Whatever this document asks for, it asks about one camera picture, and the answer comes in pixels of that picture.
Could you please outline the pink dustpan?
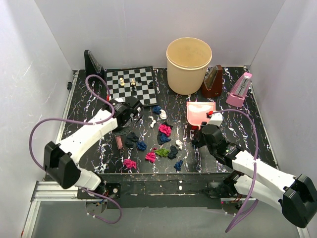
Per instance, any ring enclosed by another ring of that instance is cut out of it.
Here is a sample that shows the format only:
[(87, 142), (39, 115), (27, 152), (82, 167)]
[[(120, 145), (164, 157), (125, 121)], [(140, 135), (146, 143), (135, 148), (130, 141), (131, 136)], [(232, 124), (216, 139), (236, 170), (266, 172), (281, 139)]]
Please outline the pink dustpan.
[(187, 108), (187, 121), (191, 126), (200, 129), (202, 122), (208, 122), (210, 119), (207, 113), (216, 111), (215, 102), (190, 102), (186, 104)]

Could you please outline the pink hand brush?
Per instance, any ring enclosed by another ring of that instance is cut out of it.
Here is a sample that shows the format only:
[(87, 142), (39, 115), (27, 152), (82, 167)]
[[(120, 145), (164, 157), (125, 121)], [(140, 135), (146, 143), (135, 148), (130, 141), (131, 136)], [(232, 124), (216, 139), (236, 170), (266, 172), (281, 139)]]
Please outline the pink hand brush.
[(123, 143), (122, 143), (121, 136), (116, 136), (115, 140), (116, 140), (116, 144), (117, 144), (118, 150), (121, 150), (123, 148)]

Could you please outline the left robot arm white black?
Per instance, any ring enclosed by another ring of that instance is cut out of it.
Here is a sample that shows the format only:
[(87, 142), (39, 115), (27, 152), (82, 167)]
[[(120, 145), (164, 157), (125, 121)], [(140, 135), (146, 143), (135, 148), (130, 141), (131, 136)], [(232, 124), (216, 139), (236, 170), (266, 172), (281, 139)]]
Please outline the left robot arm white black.
[(62, 188), (72, 186), (88, 189), (94, 198), (106, 193), (104, 180), (93, 171), (79, 167), (82, 156), (103, 136), (122, 131), (136, 116), (143, 105), (134, 96), (111, 99), (96, 115), (75, 133), (59, 143), (49, 142), (44, 149), (44, 170)]

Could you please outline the dark scrap by left arm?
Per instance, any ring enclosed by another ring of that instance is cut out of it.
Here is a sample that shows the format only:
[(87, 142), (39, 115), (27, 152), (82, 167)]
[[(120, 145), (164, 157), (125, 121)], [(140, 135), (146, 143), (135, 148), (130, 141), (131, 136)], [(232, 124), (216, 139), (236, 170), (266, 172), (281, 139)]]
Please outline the dark scrap by left arm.
[(139, 141), (139, 137), (134, 133), (130, 132), (129, 134), (126, 135), (125, 139), (125, 146), (128, 148), (133, 148), (134, 145)]

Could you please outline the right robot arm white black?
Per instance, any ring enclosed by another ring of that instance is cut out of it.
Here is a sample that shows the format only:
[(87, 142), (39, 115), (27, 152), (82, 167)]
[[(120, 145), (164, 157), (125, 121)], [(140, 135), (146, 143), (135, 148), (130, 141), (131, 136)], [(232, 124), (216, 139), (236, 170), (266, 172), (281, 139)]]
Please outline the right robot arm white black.
[(317, 213), (317, 189), (301, 174), (284, 173), (254, 157), (235, 143), (227, 141), (217, 125), (203, 122), (194, 145), (207, 146), (221, 164), (231, 168), (224, 191), (230, 197), (247, 195), (279, 210), (293, 225), (305, 228)]

